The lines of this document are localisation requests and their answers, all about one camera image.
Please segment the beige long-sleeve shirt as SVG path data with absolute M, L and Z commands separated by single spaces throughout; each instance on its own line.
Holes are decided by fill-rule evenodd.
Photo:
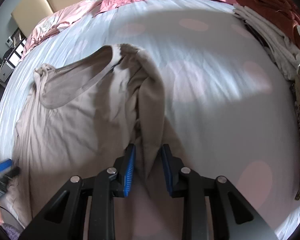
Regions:
M 62 68 L 43 64 L 14 130 L 21 174 L 8 201 L 27 225 L 73 175 L 97 175 L 136 145 L 136 172 L 154 191 L 151 169 L 161 145 L 185 153 L 165 115 L 158 67 L 142 48 L 103 46 Z

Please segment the purple fleece sleeve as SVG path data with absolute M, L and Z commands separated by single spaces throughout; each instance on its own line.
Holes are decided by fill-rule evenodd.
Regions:
M 7 223 L 2 223 L 1 227 L 4 229 L 10 240 L 18 240 L 20 237 L 20 231 L 14 226 Z

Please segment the white polka-dot duvet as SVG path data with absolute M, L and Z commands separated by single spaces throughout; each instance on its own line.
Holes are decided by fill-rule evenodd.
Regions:
M 300 224 L 300 140 L 290 85 L 259 42 L 210 0 L 147 0 L 87 15 L 18 64 L 0 102 L 0 161 L 41 64 L 56 68 L 104 45 L 145 48 L 165 84 L 166 116 L 203 176 L 226 176 L 279 239 Z

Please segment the white bedside shelf unit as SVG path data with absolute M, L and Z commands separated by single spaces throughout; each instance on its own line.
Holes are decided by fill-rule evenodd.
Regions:
M 4 54 L 2 63 L 0 64 L 0 83 L 7 83 L 12 75 L 13 71 L 17 67 L 23 50 L 26 44 L 26 37 L 18 28 L 9 40 L 12 44 L 10 48 Z

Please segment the pink pillow left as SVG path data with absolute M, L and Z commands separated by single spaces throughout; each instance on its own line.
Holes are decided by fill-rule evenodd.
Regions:
M 73 25 L 83 16 L 99 9 L 103 0 L 82 0 L 65 7 L 42 19 L 33 29 L 26 40 L 21 61 L 30 51 L 51 36 L 55 36 Z

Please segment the white folded garment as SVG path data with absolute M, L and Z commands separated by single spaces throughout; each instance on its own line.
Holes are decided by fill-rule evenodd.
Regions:
M 285 79 L 293 81 L 300 67 L 300 49 L 277 26 L 249 7 L 235 4 L 233 11 L 261 35 Z

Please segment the rust orange garment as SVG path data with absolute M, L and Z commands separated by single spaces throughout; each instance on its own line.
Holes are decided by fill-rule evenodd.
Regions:
M 236 0 L 277 26 L 300 49 L 300 10 L 293 0 Z

